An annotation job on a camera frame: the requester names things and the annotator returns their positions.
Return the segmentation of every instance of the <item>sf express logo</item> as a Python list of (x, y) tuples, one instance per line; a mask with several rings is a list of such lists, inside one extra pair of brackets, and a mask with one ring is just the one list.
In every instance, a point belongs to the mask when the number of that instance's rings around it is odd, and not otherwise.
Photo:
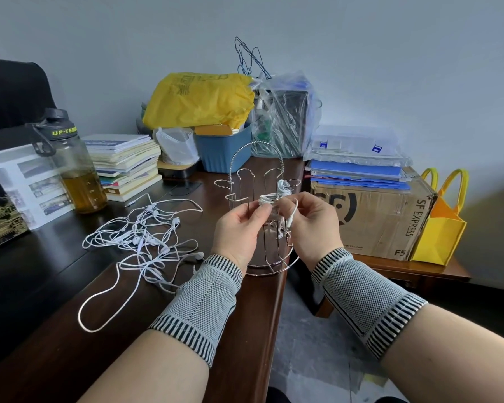
[[(325, 202), (327, 201), (327, 195), (321, 192), (316, 192), (316, 196), (322, 198)], [(346, 216), (343, 220), (339, 219), (338, 224), (342, 226), (343, 224), (349, 223), (349, 221), (355, 216), (356, 212), (356, 194), (349, 192), (347, 196), (342, 194), (332, 194), (328, 197), (328, 203), (334, 206), (336, 209), (346, 210)]]

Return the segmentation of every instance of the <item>yellow liquid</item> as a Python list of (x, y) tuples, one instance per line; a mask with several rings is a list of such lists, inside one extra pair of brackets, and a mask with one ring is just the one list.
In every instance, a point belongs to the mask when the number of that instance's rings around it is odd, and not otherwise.
[(108, 204), (96, 172), (70, 178), (62, 175), (62, 180), (78, 213), (96, 212)]

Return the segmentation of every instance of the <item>dark wooden table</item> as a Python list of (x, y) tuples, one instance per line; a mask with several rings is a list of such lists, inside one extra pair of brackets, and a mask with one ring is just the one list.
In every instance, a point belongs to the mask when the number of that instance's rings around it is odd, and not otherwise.
[[(251, 158), (246, 167), (262, 175), (277, 164), (277, 160)], [(284, 164), (286, 179), (302, 177), (302, 161)], [(205, 172), (193, 175), (191, 181), (201, 185), (186, 197), (204, 212), (179, 215), (180, 241), (194, 238), (206, 254), (214, 225), (228, 210), (227, 191), (213, 185), (221, 177)], [(256, 178), (255, 186), (256, 195), (263, 193), (262, 178)], [(173, 189), (169, 183), (148, 191), (157, 200), (169, 199)], [(144, 198), (135, 206), (146, 203)], [(142, 280), (135, 296), (103, 330), (89, 334), (78, 325), (79, 306), (114, 283), (114, 263), (123, 257), (113, 249), (85, 251), (81, 241), (98, 225), (123, 213), (121, 206), (112, 205), (89, 217), (68, 214), (0, 248), (0, 402), (76, 401), (170, 301), (171, 296)], [(191, 273), (186, 266), (180, 269), (177, 283)], [(205, 402), (265, 401), (285, 279), (285, 273), (245, 277), (216, 351)], [(105, 322), (129, 296), (136, 280), (137, 272), (122, 272), (114, 290), (87, 304), (85, 325), (96, 328)]]
[[(435, 287), (437, 280), (448, 279), (458, 282), (468, 282), (470, 274), (452, 257), (446, 266), (418, 261), (400, 261), (353, 254), (359, 260), (381, 275), (399, 282), (410, 291), (416, 291), (423, 297), (428, 296)], [(316, 317), (328, 318), (334, 311), (332, 304), (323, 298), (315, 313)]]

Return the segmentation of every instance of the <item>water bottle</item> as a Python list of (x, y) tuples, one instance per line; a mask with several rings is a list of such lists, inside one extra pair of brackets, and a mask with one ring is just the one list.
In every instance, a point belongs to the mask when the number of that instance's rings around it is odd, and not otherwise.
[(35, 151), (51, 157), (76, 211), (92, 213), (103, 209), (108, 204), (106, 194), (86, 145), (67, 111), (46, 108), (45, 118), (29, 125), (39, 136), (32, 143)]

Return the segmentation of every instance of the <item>yellow tote bag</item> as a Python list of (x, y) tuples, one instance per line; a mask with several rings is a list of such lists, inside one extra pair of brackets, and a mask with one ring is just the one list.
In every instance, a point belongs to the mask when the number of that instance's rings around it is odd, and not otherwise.
[(238, 129), (254, 107), (252, 76), (243, 74), (169, 74), (146, 108), (149, 128), (223, 124)]
[[(438, 174), (436, 169), (426, 169), (422, 178), (431, 173), (431, 188), (437, 189)], [(460, 175), (459, 194), (457, 205), (454, 209), (444, 200), (444, 193), (454, 178)], [(444, 181), (438, 192), (438, 198), (430, 212), (417, 245), (414, 248), (411, 260), (446, 265), (450, 261), (459, 239), (465, 230), (466, 222), (459, 217), (469, 186), (469, 173), (467, 170), (457, 169)]]

